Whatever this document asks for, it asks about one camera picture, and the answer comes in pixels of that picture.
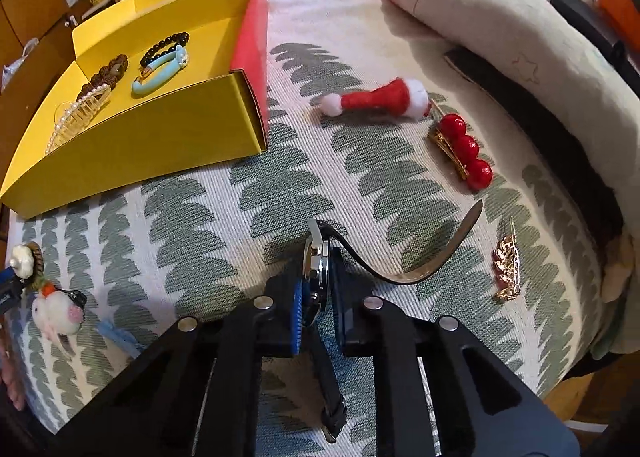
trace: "bed sheet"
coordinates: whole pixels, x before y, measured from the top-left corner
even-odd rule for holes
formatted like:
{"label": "bed sheet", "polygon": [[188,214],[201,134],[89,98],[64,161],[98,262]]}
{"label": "bed sheet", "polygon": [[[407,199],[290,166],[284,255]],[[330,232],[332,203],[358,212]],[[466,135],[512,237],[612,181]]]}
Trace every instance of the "bed sheet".
{"label": "bed sheet", "polygon": [[[484,212],[455,255],[412,287],[379,285],[408,314],[458,317],[544,396],[585,354],[600,324],[600,268],[578,211],[525,134],[488,95],[444,61],[450,44],[389,0],[270,0],[270,148],[93,196],[23,222],[9,243],[36,241],[46,275],[88,297],[65,360],[33,325],[25,299],[9,328],[28,402],[51,431],[127,365],[100,336],[100,319],[150,344],[185,314],[216,317],[256,296],[305,237],[309,216],[332,220],[383,269],[408,270],[447,241],[478,200]],[[420,79],[461,114],[493,164],[492,185],[470,193],[426,139],[432,123],[321,117],[323,94]],[[492,250],[513,217],[524,292],[499,305]],[[334,445],[303,355],[263,366],[257,455],[374,455],[372,363],[344,360],[332,320],[320,328],[348,423]]]}

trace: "blue hair claw clip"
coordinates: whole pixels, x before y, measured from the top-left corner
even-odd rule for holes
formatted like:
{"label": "blue hair claw clip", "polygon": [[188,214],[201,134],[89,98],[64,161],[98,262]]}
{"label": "blue hair claw clip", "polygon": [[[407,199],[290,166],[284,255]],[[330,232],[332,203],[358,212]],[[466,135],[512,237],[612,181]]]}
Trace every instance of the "blue hair claw clip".
{"label": "blue hair claw clip", "polygon": [[[165,63],[168,63],[168,65],[162,70],[159,70],[152,79],[145,82],[145,79],[148,78],[153,71]],[[131,91],[136,96],[145,96],[158,89],[160,85],[168,82],[179,70],[187,67],[188,63],[189,55],[187,54],[187,50],[184,49],[183,46],[175,46],[175,51],[165,54],[157,60],[153,60],[153,62],[142,69],[140,76],[131,84]]]}

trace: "plastic bag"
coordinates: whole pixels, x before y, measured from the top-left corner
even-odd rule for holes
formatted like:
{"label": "plastic bag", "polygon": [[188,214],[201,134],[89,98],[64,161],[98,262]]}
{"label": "plastic bag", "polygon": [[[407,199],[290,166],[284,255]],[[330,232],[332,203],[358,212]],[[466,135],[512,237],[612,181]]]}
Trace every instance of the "plastic bag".
{"label": "plastic bag", "polygon": [[32,38],[27,42],[27,45],[24,46],[22,56],[15,62],[5,65],[2,68],[2,86],[0,87],[0,93],[4,92],[4,88],[9,85],[9,80],[14,76],[20,65],[22,65],[22,62],[24,62],[24,59],[27,58],[29,53],[35,49],[39,42],[40,41],[37,38]]}

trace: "red box side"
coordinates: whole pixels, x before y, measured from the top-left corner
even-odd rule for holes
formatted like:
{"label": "red box side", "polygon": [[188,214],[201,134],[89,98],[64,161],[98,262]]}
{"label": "red box side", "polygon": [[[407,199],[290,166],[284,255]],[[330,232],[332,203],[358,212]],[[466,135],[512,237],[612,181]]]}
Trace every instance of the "red box side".
{"label": "red box side", "polygon": [[262,128],[268,132],[267,108],[267,0],[249,0],[229,70],[242,69],[260,110]]}

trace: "open box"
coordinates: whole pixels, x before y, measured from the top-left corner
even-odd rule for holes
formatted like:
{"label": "open box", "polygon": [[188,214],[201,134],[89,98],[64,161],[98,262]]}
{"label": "open box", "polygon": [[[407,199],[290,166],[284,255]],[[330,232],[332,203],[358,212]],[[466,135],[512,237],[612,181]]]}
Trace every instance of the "open box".
{"label": "open box", "polygon": [[[266,0],[123,0],[74,30],[76,61],[36,111],[0,200],[24,218],[63,204],[266,148]],[[187,67],[145,97],[140,59],[186,31]],[[48,156],[63,104],[119,54],[129,68],[89,126]]]}

